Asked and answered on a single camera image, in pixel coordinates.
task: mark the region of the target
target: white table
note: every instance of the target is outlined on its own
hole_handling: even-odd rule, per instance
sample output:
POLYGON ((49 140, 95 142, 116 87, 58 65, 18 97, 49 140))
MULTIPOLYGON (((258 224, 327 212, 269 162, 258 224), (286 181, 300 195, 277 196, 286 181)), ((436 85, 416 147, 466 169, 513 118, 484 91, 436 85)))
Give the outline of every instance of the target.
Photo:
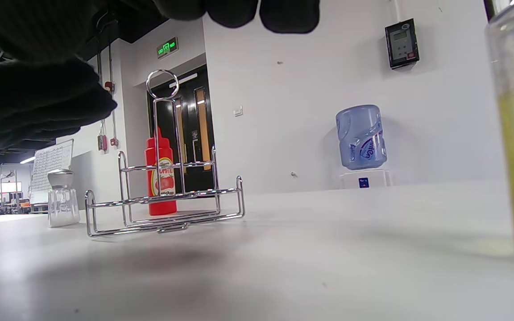
POLYGON ((0 321, 514 320, 502 183, 265 195, 247 209, 97 239, 45 217, 0 222, 0 321))

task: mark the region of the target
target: blue water bottle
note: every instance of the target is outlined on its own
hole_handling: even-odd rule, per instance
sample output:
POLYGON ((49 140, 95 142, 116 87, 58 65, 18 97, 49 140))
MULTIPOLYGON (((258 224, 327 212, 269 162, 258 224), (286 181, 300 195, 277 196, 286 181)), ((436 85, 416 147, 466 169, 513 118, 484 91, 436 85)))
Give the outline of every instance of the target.
POLYGON ((377 106, 365 104, 339 112, 336 128, 342 166, 349 170, 375 169, 388 159, 377 106))

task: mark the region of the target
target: glass salt shaker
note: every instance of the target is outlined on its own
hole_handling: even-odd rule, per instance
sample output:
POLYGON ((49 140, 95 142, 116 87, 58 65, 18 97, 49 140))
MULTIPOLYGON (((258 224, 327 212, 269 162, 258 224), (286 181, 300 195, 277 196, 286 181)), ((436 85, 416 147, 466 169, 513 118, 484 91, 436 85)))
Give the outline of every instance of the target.
POLYGON ((77 193, 73 188, 75 173, 54 170, 47 174, 49 190, 49 227, 67 226, 80 221, 77 193))

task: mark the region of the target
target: green exit sign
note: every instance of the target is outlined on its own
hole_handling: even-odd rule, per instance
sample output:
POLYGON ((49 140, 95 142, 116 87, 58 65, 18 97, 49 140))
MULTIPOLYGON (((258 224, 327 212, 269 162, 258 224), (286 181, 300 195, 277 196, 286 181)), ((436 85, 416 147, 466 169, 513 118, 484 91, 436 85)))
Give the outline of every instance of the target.
POLYGON ((174 37, 158 47, 158 59, 163 58, 177 50, 178 37, 174 37))

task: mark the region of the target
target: red fire alarm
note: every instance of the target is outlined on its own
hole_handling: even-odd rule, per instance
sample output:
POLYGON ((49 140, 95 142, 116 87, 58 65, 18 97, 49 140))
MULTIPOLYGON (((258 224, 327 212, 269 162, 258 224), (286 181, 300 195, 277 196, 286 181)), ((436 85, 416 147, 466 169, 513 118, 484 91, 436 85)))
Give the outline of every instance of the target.
POLYGON ((105 82, 104 89, 108 90, 110 93, 114 93, 114 83, 111 81, 105 82))

